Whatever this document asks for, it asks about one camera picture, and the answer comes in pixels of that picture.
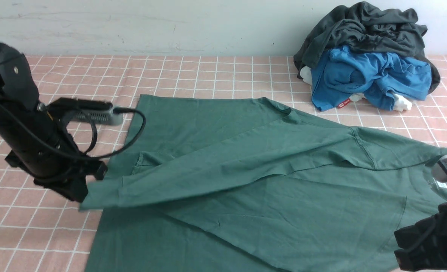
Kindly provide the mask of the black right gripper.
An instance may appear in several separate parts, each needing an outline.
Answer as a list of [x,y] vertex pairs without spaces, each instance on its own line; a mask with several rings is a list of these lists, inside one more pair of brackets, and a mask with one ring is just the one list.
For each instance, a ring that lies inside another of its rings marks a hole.
[[447,203],[438,213],[394,232],[394,252],[403,271],[447,270]]

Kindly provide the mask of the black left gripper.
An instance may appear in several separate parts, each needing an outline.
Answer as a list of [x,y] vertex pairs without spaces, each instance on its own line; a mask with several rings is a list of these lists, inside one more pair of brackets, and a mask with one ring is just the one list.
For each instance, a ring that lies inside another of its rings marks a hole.
[[34,184],[53,190],[70,201],[81,203],[88,194],[87,176],[102,180],[105,162],[89,160],[65,130],[53,129],[48,137],[34,138],[26,131],[9,129],[5,141],[11,151],[5,158],[11,167],[29,174]]

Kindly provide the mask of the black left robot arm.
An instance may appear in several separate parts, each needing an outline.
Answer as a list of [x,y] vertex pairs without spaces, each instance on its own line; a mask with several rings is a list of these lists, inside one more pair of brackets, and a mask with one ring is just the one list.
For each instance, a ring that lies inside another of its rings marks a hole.
[[32,176],[35,185],[70,201],[84,201],[86,177],[101,180],[107,166],[79,150],[67,125],[78,119],[95,126],[97,117],[91,113],[110,107],[73,98],[42,103],[25,55],[0,43],[0,137],[11,148],[5,160]]

